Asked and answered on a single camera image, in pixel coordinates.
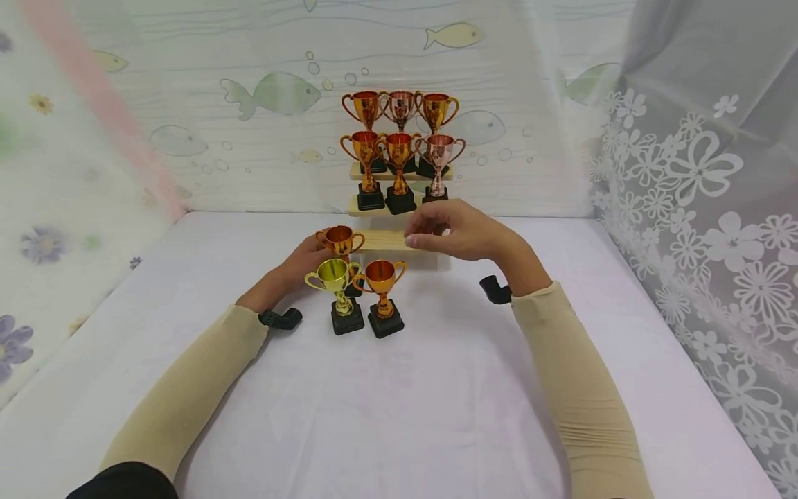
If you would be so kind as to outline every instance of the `pink stripe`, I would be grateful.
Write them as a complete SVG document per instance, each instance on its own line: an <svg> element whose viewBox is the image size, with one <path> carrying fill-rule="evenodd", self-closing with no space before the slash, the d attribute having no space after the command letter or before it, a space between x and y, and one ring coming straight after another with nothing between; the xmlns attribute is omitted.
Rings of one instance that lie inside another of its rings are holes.
<svg viewBox="0 0 798 499"><path fill-rule="evenodd" d="M139 171L143 183L166 200L172 220L177 221L186 210L174 181L152 147L141 140L128 106L94 60L61 0L18 0L18 4L119 151Z"/></svg>

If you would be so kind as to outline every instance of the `copper trophy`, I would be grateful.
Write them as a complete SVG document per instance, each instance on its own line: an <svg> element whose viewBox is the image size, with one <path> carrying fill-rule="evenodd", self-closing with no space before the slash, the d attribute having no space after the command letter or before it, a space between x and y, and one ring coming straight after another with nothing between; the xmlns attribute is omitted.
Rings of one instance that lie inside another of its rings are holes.
<svg viewBox="0 0 798 499"><path fill-rule="evenodd" d="M420 138L416 142L416 152L421 150L421 146L427 144L427 155L433 164L435 176L432 183L425 189L426 195L421 200L422 203L429 201L440 201L448 199L448 189L444 185L443 171L446 166L451 164L454 160L460 157L460 154L465 150L465 141L463 139L455 139L448 135L430 135L429 137ZM454 144L462 144L463 147L454 156Z"/></svg>
<svg viewBox="0 0 798 499"><path fill-rule="evenodd" d="M381 156L378 144L384 136L384 133L376 134L364 131L341 137L341 149L359 161L363 171L363 179L358 184L358 209L362 212L385 207L385 198L380 190L380 183L374 179L374 175L371 172L372 162L375 158ZM352 142L354 154L344 145L344 141L347 140Z"/></svg>
<svg viewBox="0 0 798 499"><path fill-rule="evenodd" d="M369 323L378 338L392 335L405 328L405 323L401 320L399 310L396 308L392 299L388 298L388 293L393 289L399 279L407 271L407 263L391 263L388 260L374 260L365 266L365 272L358 274L353 281L354 286L366 293L379 295L379 303L372 305L369 310ZM370 289L361 287L358 281L365 280Z"/></svg>

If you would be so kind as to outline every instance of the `purple flower print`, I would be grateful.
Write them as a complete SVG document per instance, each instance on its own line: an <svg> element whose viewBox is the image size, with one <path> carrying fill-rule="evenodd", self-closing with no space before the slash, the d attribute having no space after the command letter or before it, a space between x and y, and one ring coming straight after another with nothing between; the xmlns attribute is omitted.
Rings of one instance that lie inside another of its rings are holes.
<svg viewBox="0 0 798 499"><path fill-rule="evenodd" d="M22 236L22 254L34 263L55 263L66 253L66 237L54 227L34 226L35 234Z"/></svg>
<svg viewBox="0 0 798 499"><path fill-rule="evenodd" d="M11 364L28 362L34 354L32 348L23 345L34 335L33 328L22 326L14 329L14 322L12 315L0 317L0 385L11 377Z"/></svg>
<svg viewBox="0 0 798 499"><path fill-rule="evenodd" d="M14 48L14 40L0 31L0 53L10 52Z"/></svg>

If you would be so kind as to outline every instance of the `hand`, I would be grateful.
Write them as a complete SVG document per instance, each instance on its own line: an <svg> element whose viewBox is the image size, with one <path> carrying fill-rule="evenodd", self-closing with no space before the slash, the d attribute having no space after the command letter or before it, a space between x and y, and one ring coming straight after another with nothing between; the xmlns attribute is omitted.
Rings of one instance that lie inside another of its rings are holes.
<svg viewBox="0 0 798 499"><path fill-rule="evenodd" d="M335 254L324 248L315 235L308 236L284 262L269 271L235 304L257 314L271 310L286 295L302 287L305 275L316 271L319 265L334 257Z"/></svg>
<svg viewBox="0 0 798 499"><path fill-rule="evenodd" d="M405 227L405 244L463 260L491 259L504 273L515 296L551 285L543 265L523 237L463 200L422 204Z"/></svg>

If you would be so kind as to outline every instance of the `white surface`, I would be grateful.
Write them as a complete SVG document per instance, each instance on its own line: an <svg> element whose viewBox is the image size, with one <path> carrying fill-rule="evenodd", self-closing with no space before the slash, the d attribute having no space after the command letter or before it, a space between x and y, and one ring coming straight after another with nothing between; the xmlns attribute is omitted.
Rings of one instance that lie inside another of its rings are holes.
<svg viewBox="0 0 798 499"><path fill-rule="evenodd" d="M184 217L0 413L3 496L63 497L133 407L261 273L335 215ZM592 220L506 219L563 283L634 421L658 499L777 498L621 256ZM336 337L331 295L293 305L184 463L182 497L567 497L562 451L487 262L410 264L406 328ZM363 309L374 302L359 300Z"/></svg>

